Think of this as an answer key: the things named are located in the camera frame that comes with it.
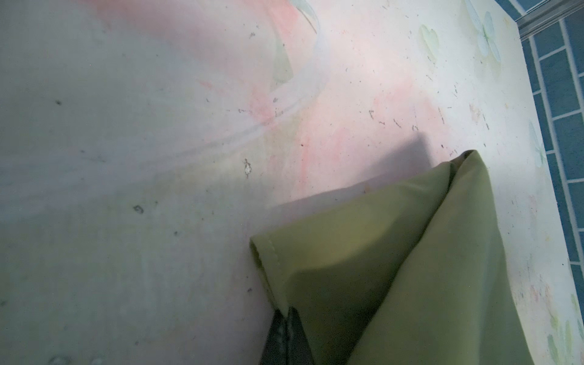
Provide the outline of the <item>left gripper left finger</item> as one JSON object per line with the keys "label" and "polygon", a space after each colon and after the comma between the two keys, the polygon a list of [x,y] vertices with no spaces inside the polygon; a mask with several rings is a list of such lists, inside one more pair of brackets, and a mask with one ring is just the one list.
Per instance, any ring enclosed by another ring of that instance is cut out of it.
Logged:
{"label": "left gripper left finger", "polygon": [[276,310],[272,318],[260,365],[287,364],[287,319]]}

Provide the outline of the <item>olive green skirt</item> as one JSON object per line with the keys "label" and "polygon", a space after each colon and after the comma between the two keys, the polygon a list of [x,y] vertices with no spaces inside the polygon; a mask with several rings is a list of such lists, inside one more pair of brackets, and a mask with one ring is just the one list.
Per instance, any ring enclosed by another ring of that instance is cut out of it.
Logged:
{"label": "olive green skirt", "polygon": [[532,363],[477,151],[250,249],[275,311],[298,311],[314,364]]}

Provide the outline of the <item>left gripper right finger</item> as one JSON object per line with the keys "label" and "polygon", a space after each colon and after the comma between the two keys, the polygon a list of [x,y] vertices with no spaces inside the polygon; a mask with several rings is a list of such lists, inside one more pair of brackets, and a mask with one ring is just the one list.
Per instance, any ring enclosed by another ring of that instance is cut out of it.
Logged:
{"label": "left gripper right finger", "polygon": [[290,308],[286,319],[287,365],[314,365],[313,355],[298,311]]}

